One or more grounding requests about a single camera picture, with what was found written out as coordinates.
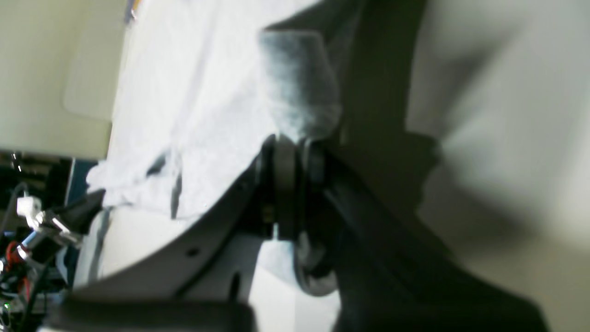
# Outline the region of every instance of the white cloth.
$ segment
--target white cloth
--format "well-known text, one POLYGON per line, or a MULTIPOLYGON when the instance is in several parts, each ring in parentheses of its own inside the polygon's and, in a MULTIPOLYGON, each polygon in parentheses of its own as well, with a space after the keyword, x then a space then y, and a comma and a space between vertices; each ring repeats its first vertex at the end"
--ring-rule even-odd
POLYGON ((107 189, 105 206, 182 219, 207 211, 276 130, 255 88, 258 33, 316 1, 142 4, 109 155, 87 178, 91 189, 107 189), (148 176, 156 161, 163 169, 148 176))

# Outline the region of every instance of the red wire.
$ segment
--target red wire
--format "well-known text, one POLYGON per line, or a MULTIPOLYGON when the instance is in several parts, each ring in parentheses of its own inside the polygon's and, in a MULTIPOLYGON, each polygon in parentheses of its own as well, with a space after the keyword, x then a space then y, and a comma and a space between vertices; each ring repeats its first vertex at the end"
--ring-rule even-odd
POLYGON ((27 277, 23 278, 22 281, 25 284, 25 290, 27 291, 27 301, 29 301, 30 297, 30 290, 31 290, 31 285, 29 284, 29 279, 27 279, 27 277))
POLYGON ((14 251, 14 248, 17 246, 18 242, 16 241, 12 241, 11 243, 8 244, 8 246, 6 247, 6 259, 8 260, 8 263, 11 262, 11 254, 14 251))

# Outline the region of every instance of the white wall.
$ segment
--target white wall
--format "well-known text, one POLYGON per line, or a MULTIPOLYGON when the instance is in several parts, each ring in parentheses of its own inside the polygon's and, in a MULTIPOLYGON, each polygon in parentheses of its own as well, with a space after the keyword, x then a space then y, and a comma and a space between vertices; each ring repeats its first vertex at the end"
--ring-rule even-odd
POLYGON ((590 328, 588 13, 583 1, 432 1, 407 119, 448 161, 424 185, 421 220, 469 270, 537 303, 552 331, 590 328))
MULTIPOLYGON (((64 106, 68 77, 76 76, 70 74, 72 59, 92 4, 81 0, 0 2, 0 148, 86 158, 106 156, 110 121, 76 115, 64 106)), ((102 45, 95 46, 100 50, 102 45)), ((106 86, 116 86, 118 66, 101 70, 113 71, 114 82, 106 86)), ((96 80, 113 78, 103 73, 96 80)), ((105 85, 95 82, 88 88, 101 86, 105 85)))

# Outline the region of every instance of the cable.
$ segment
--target cable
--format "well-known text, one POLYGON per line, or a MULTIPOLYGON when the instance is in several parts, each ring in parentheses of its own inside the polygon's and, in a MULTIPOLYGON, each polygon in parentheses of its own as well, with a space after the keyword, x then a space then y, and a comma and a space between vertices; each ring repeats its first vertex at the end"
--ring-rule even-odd
POLYGON ((10 329, 12 327, 12 315, 10 314, 10 311, 7 311, 7 316, 8 316, 8 328, 10 329))
POLYGON ((7 297, 11 300, 18 297, 18 293, 1 292, 1 294, 2 294, 2 297, 7 297))
POLYGON ((2 331, 9 331, 10 323, 8 323, 8 326, 6 326, 4 319, 2 318, 2 313, 0 313, 0 324, 2 324, 2 331))
POLYGON ((11 241, 8 246, 6 247, 6 262, 8 263, 8 265, 12 264, 12 252, 14 251, 14 249, 16 249, 17 245, 19 245, 19 243, 17 241, 11 241))
POLYGON ((29 279, 27 279, 27 277, 25 277, 22 280, 24 286, 25 286, 25 291, 27 293, 27 302, 29 302, 31 300, 31 284, 29 283, 29 279))
POLYGON ((17 184, 16 187, 14 187, 12 194, 10 195, 10 201, 8 202, 8 207, 6 208, 6 212, 4 213, 4 218, 2 219, 2 224, 0 225, 0 240, 2 240, 2 238, 4 237, 4 230, 6 230, 6 226, 8 225, 8 221, 10 220, 10 217, 12 216, 11 212, 13 212, 17 209, 18 194, 21 191, 24 191, 26 194, 28 194, 28 190, 29 190, 29 185, 26 184, 25 182, 21 182, 21 183, 17 184))
POLYGON ((43 314, 47 315, 47 289, 43 292, 43 314))
POLYGON ((37 282, 33 285, 33 289, 31 291, 31 296, 29 298, 29 301, 27 302, 27 307, 25 309, 24 314, 22 315, 21 325, 18 327, 18 332, 25 331, 25 326, 27 325, 27 320, 29 319, 31 312, 33 311, 33 306, 35 305, 35 300, 37 299, 37 294, 39 294, 39 292, 41 291, 43 280, 45 279, 45 277, 47 277, 47 272, 49 271, 50 262, 54 257, 55 257, 55 254, 51 257, 51 259, 49 259, 49 263, 45 264, 45 266, 43 267, 43 270, 41 271, 41 274, 39 275, 39 278, 37 279, 37 282))

